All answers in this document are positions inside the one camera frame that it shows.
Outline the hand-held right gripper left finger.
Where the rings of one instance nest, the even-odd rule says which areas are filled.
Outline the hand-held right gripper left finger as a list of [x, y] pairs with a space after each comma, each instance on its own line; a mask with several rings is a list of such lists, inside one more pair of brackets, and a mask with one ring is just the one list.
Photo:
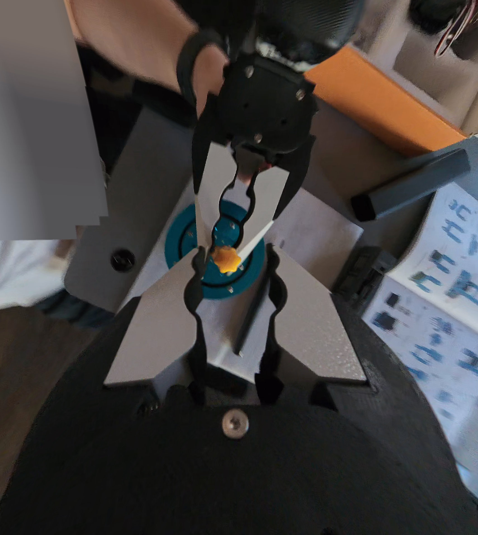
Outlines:
[[197, 308], [205, 270], [206, 250], [198, 247], [142, 294], [104, 386], [150, 385], [163, 402], [182, 385], [203, 402], [207, 349]]

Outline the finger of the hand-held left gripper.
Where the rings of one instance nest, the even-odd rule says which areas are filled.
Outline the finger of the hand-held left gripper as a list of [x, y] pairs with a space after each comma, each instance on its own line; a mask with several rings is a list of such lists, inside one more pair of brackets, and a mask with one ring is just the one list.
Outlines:
[[277, 218], [276, 209], [288, 180], [288, 171], [272, 166], [255, 174], [243, 171], [238, 165], [236, 178], [242, 177], [250, 178], [246, 191], [249, 205], [239, 223], [235, 251], [240, 259], [247, 259]]
[[195, 225], [197, 244], [209, 252], [213, 245], [213, 229], [220, 219], [220, 202], [233, 184], [237, 163], [229, 145], [210, 144], [201, 184], [195, 194]]

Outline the thin black rod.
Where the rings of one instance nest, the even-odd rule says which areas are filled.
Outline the thin black rod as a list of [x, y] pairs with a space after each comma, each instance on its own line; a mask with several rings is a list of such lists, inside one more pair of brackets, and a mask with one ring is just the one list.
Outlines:
[[267, 296], [269, 294], [269, 275], [265, 272], [260, 279], [254, 297], [250, 302], [245, 318], [238, 331], [235, 343], [233, 345], [234, 355], [244, 358], [243, 348], [249, 337], [249, 333], [256, 321], [259, 311], [262, 308]]

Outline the person's left hand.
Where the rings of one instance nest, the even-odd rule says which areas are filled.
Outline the person's left hand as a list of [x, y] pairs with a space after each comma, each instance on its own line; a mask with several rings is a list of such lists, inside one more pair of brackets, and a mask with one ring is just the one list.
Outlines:
[[198, 118], [205, 109], [208, 97], [219, 95], [224, 83], [223, 71], [228, 64], [227, 55], [216, 44], [207, 45], [196, 57], [191, 82]]

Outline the open instruction booklet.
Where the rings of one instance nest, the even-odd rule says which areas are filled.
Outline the open instruction booklet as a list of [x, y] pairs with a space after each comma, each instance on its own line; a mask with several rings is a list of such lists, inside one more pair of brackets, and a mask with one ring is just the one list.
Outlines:
[[478, 201], [438, 190], [363, 320], [432, 407], [463, 482], [478, 500]]

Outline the yellow handled screwdriver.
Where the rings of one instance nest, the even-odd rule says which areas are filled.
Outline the yellow handled screwdriver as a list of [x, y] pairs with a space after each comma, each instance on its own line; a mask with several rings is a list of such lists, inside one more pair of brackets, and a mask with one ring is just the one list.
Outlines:
[[223, 274], [235, 273], [243, 262], [236, 249], [228, 245], [216, 246], [211, 252], [211, 259]]

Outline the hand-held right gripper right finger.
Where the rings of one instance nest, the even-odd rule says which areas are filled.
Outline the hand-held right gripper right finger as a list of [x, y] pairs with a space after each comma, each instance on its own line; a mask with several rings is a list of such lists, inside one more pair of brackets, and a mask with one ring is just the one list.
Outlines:
[[309, 403], [335, 403], [329, 384], [360, 386], [367, 377], [330, 291], [279, 247], [267, 252], [269, 317], [255, 374], [261, 403], [277, 403], [286, 388]]

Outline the person's left forearm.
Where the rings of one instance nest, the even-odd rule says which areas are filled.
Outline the person's left forearm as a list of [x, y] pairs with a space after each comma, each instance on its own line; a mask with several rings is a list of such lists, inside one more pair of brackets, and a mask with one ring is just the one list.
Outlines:
[[65, 1], [79, 44], [117, 69], [179, 93], [177, 61], [198, 26], [174, 1]]

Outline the dark grey square tube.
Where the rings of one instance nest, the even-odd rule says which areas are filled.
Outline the dark grey square tube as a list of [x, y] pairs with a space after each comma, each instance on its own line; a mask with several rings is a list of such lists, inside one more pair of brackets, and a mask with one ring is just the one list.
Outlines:
[[467, 151], [453, 150], [352, 197], [351, 208], [359, 222], [374, 221], [434, 193], [465, 176], [470, 169]]

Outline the blue round metal disc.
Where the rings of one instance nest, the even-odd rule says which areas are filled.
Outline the blue round metal disc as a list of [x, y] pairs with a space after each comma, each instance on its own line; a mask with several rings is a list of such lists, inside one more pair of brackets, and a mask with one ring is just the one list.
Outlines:
[[[214, 229], [215, 242], [218, 246], [232, 246], [239, 237], [238, 226], [245, 218], [247, 211], [228, 200], [222, 201], [221, 209], [222, 217]], [[172, 268], [194, 249], [197, 249], [195, 204], [190, 204], [174, 219], [168, 230], [165, 242], [167, 266]], [[264, 258], [265, 244], [261, 239], [237, 271], [230, 275], [220, 273], [218, 267], [210, 260], [202, 279], [204, 298], [225, 300], [240, 295], [249, 289], [259, 277]]]

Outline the person's white shirt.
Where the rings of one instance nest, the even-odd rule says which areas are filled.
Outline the person's white shirt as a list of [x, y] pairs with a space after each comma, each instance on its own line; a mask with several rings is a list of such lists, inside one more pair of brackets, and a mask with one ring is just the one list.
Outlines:
[[31, 307], [64, 289], [76, 241], [0, 241], [0, 310]]

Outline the orange cardboard box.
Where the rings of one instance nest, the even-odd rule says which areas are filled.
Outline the orange cardboard box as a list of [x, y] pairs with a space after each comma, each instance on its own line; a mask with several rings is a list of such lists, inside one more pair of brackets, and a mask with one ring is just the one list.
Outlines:
[[410, 2], [367, 1], [351, 43], [308, 78], [317, 97], [415, 156], [478, 135], [478, 52], [434, 57], [439, 35], [412, 24]]

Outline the black bit case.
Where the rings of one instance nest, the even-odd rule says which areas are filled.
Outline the black bit case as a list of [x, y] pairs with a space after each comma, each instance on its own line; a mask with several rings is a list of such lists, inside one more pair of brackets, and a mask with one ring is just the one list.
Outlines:
[[362, 316], [385, 274], [395, 267], [396, 262], [396, 257], [381, 247], [357, 247], [336, 278], [332, 292]]

